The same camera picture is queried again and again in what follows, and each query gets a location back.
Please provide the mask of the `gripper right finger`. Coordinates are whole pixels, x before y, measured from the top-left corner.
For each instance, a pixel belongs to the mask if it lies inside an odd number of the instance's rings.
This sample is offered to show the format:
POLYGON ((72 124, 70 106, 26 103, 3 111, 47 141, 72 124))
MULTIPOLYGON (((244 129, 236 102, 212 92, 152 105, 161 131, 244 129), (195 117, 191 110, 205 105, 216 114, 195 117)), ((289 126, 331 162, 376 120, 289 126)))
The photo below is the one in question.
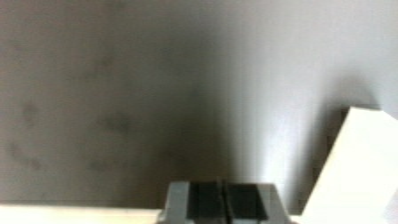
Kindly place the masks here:
POLYGON ((228 224, 291 224, 271 184, 227 183, 223 190, 228 224))

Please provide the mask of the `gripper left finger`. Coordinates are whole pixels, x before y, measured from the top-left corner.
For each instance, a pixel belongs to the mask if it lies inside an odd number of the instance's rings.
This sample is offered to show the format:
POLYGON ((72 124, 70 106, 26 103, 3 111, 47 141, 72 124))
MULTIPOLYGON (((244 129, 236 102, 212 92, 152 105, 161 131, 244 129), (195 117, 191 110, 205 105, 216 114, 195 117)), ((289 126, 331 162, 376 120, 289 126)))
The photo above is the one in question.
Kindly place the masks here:
POLYGON ((216 182, 172 182, 156 224, 223 224, 223 201, 216 182))

